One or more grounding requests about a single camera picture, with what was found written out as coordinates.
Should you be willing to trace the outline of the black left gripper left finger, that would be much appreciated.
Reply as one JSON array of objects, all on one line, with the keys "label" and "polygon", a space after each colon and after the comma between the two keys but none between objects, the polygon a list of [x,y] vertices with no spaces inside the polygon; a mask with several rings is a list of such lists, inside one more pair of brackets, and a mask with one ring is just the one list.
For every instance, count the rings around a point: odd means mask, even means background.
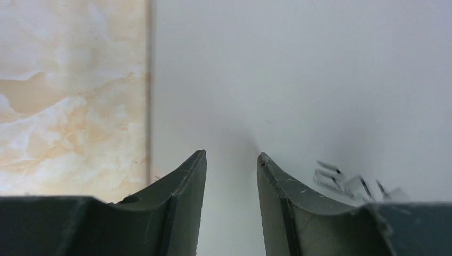
[{"label": "black left gripper left finger", "polygon": [[118,203],[89,196],[1,198],[1,255],[196,255],[207,158]]}]

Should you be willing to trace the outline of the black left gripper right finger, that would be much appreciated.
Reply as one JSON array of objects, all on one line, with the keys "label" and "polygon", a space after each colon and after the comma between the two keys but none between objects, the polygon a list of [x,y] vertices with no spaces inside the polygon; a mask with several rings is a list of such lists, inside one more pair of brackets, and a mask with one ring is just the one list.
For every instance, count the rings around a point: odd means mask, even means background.
[{"label": "black left gripper right finger", "polygon": [[451,255],[451,203],[353,207],[311,189],[266,153],[257,158],[267,255]]}]

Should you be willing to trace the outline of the white A4 file folder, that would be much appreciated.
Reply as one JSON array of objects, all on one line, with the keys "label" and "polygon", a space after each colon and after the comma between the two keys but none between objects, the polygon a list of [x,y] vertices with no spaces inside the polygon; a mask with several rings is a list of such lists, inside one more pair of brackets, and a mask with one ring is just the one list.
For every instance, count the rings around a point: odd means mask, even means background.
[{"label": "white A4 file folder", "polygon": [[451,1],[154,1],[152,164],[207,155],[198,255],[265,255],[256,160],[451,200]]}]

